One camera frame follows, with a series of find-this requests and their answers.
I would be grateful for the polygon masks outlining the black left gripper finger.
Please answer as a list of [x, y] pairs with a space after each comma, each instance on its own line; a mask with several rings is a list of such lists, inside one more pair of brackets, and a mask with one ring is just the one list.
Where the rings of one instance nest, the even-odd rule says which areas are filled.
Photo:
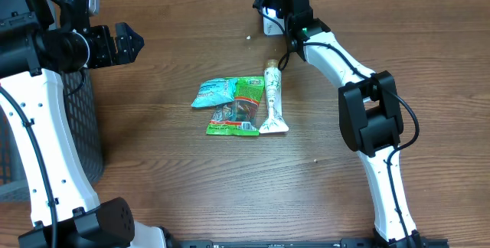
[[143, 45], [121, 46], [117, 45], [116, 65], [130, 64], [136, 61], [138, 53], [143, 49]]
[[125, 22], [116, 24], [116, 46], [118, 49], [142, 49], [144, 39]]

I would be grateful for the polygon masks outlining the teal foil packet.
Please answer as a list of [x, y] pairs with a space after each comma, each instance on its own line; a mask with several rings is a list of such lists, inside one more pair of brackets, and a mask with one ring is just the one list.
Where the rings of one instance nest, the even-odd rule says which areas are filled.
[[191, 104], [193, 108], [207, 108], [234, 101], [237, 78], [215, 78], [203, 82]]

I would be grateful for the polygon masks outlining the green snack bag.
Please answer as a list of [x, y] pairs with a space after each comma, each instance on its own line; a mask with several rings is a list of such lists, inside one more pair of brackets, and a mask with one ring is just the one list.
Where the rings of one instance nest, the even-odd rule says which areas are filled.
[[264, 92], [263, 76], [238, 77], [234, 100], [219, 105], [207, 126], [207, 135], [258, 136], [256, 115]]

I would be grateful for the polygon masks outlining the white conditioner tube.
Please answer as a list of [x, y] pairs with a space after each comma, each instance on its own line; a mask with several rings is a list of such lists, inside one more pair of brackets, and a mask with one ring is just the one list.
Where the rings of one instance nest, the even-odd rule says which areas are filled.
[[283, 118], [282, 108], [282, 72], [279, 61], [270, 59], [265, 64], [264, 80], [266, 93], [267, 118], [261, 125], [260, 134], [288, 132], [289, 127]]

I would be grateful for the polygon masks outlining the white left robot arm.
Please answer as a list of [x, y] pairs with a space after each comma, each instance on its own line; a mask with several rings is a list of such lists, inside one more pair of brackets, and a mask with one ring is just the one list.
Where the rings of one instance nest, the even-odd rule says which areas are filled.
[[1, 106], [28, 181], [22, 247], [158, 247], [162, 227], [136, 221], [121, 197], [101, 202], [70, 131], [62, 77], [132, 63], [143, 38], [126, 23], [92, 26], [100, 0], [1, 0]]

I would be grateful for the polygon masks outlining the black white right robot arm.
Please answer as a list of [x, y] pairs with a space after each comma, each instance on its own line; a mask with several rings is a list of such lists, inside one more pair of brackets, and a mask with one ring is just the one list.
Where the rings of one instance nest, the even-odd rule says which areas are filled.
[[394, 77], [355, 60], [332, 30], [315, 18], [309, 0], [254, 0], [253, 8], [286, 40], [280, 70], [290, 54], [298, 54], [337, 88], [341, 136], [362, 161], [371, 192], [375, 246], [422, 247], [400, 171], [400, 151], [406, 148], [400, 142], [401, 111], [413, 110], [398, 96]]

